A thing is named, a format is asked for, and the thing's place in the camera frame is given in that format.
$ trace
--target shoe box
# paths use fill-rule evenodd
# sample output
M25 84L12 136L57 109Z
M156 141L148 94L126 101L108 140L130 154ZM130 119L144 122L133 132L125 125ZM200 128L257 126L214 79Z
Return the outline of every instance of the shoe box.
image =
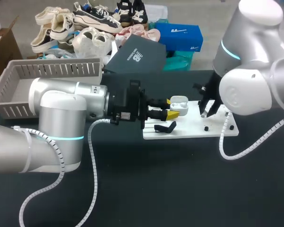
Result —
M17 18L11 23L9 28L0 29L0 76L10 60L23 59L12 32L12 27L16 20Z
M200 52L203 36L197 25L156 23L161 33L159 43L166 45L167 51Z
M160 72L165 63L166 48L164 45L131 35L105 66L104 71L112 73Z

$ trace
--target black table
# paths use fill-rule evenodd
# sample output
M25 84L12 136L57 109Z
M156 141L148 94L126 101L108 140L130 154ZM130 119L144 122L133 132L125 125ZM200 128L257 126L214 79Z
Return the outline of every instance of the black table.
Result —
M184 95L199 100L192 85L205 83L211 73L111 74L102 84L116 90L127 87L130 78L139 79L154 98ZM283 117L281 110L235 116L240 134L225 139L226 153L249 147ZM37 127L36 120L0 119L0 124ZM122 122L93 131L99 192L85 227L284 226L284 128L256 151L229 162L219 154L218 138L143 140L139 127L139 122ZM93 196L90 162L85 138L81 166L28 204L27 227L74 227L82 219ZM0 227L18 226L24 199L57 176L0 175Z

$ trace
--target white board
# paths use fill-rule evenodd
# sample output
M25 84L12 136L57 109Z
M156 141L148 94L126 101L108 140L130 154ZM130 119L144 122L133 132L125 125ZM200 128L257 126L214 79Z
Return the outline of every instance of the white board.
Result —
M210 100L206 107L208 112L214 100ZM181 138L200 138L200 137L219 137L222 132L223 124L226 119L226 113L229 111L227 107L221 105L218 112L208 118L202 118L199 114L198 101L189 101L189 110L187 115L180 116L176 119L162 122L160 120L148 119L145 121L145 128L143 130L143 137L146 140L159 140L159 139L181 139ZM176 127L172 133L155 132L155 124L169 127L170 124L176 121ZM229 119L228 129L225 131L225 136L238 136L239 130L233 115Z

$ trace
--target pink sneaker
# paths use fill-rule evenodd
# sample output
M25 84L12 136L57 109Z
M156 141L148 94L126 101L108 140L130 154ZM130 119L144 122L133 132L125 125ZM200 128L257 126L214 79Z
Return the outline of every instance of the pink sneaker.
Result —
M118 46L124 45L124 43L128 40L131 34L134 34L137 31L142 31L142 30L144 30L143 25L134 25L134 26L129 26L129 27L122 29L120 33L118 33L115 36L116 44Z
M149 31L137 31L134 34L155 42L158 42L161 38L161 33L157 29L151 29Z

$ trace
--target robotic arm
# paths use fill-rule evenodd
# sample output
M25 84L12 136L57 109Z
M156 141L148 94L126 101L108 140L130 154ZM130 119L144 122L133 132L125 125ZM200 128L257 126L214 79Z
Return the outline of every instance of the robotic arm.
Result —
M213 60L214 73L203 87L199 102L207 117L221 103L233 113L250 115L284 107L284 43L279 36L281 7L273 0L241 0Z
M148 106L162 110L149 111ZM65 172L80 165L86 119L111 118L116 125L140 120L143 129L148 118L167 121L179 116L167 110L167 99L147 98L136 80L125 91L111 94L102 85L38 78L29 91L29 107L39 116L39 131L60 148ZM58 173L60 162L47 141L36 135L28 139L22 132L0 126L0 172L27 171Z

